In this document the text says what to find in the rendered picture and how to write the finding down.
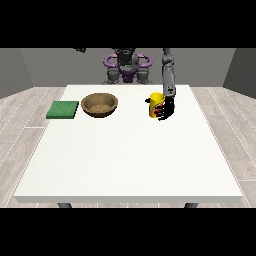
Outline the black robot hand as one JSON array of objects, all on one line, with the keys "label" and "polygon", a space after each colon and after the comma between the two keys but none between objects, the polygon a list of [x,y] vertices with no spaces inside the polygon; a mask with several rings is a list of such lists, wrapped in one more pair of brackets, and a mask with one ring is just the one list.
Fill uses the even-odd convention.
[{"label": "black robot hand", "polygon": [[159,121],[166,120],[174,113],[174,109],[175,109],[174,98],[165,97],[163,106],[158,107],[156,118]]}]

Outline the brown wooden bowl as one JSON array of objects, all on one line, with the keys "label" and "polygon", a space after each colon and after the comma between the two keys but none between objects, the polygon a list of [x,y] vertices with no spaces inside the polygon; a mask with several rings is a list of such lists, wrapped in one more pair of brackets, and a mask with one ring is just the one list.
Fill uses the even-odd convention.
[{"label": "brown wooden bowl", "polygon": [[81,101],[82,110],[91,117],[105,118],[117,108],[118,99],[110,93],[93,93]]}]

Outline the green square pad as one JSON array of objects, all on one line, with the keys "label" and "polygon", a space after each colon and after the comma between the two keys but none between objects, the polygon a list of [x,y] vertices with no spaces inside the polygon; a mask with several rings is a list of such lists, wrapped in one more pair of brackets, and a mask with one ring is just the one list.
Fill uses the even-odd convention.
[{"label": "green square pad", "polygon": [[73,119],[78,108],[78,101],[53,101],[47,119]]}]

